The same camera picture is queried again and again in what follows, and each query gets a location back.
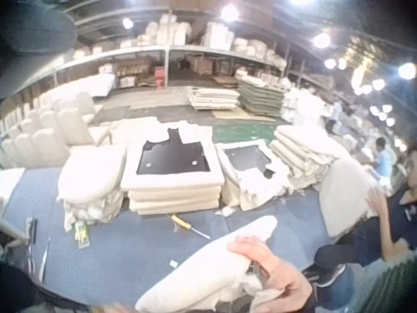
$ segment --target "workbench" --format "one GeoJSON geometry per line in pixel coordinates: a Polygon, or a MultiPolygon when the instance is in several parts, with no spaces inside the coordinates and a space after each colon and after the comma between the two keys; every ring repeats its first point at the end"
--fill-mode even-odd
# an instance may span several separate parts
{"type": "MultiPolygon", "coordinates": [[[[27,170],[16,185],[3,218],[25,231],[28,216],[38,219],[33,257],[35,283],[48,237],[51,245],[41,286],[86,305],[122,303],[134,306],[139,297],[172,272],[171,260],[181,264],[208,243],[192,231],[174,232],[166,215],[139,216],[122,210],[111,224],[89,227],[90,247],[80,250],[74,230],[64,230],[64,209],[56,202],[60,168],[27,170]]],[[[274,215],[278,227],[268,246],[279,257],[303,270],[313,263],[320,246],[331,243],[321,216],[319,194],[306,190],[272,200],[259,209],[225,218],[216,210],[179,215],[216,240],[264,216],[274,215]]]]}

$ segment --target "yellow-handled screwdriver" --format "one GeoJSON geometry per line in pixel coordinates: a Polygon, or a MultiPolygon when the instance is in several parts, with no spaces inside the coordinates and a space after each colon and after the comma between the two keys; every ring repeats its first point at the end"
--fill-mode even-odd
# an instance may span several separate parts
{"type": "Polygon", "coordinates": [[[198,234],[198,235],[200,235],[200,236],[202,236],[202,237],[204,237],[204,238],[206,238],[206,239],[208,239],[208,240],[210,240],[210,239],[211,239],[208,235],[206,235],[205,233],[202,233],[201,231],[196,230],[194,227],[192,227],[192,226],[191,226],[191,224],[189,224],[189,223],[187,223],[187,222],[185,222],[185,221],[181,220],[179,217],[177,217],[177,216],[173,215],[173,216],[171,216],[171,219],[172,219],[174,222],[176,222],[179,226],[182,226],[183,228],[185,228],[185,229],[187,229],[187,230],[192,230],[192,231],[194,231],[196,234],[198,234]]]}

